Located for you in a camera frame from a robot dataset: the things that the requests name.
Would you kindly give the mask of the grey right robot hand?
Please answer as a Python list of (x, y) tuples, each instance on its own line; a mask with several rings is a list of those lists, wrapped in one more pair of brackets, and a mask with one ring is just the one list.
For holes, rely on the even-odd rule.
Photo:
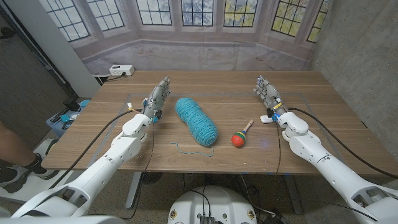
[(260, 97), (266, 106), (266, 115), (260, 116), (260, 120), (264, 124), (278, 121), (280, 116), (289, 110), (284, 105), (280, 93), (275, 89), (268, 80), (263, 76), (257, 78), (256, 87), (253, 92)]

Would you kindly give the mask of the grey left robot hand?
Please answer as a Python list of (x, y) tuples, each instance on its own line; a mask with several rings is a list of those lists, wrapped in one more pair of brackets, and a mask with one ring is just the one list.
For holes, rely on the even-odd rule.
[(146, 115), (150, 120), (155, 123), (158, 118), (156, 112), (160, 111), (164, 105), (165, 100), (170, 95), (170, 78), (168, 76), (153, 89), (149, 95), (146, 104), (144, 105), (142, 114)]

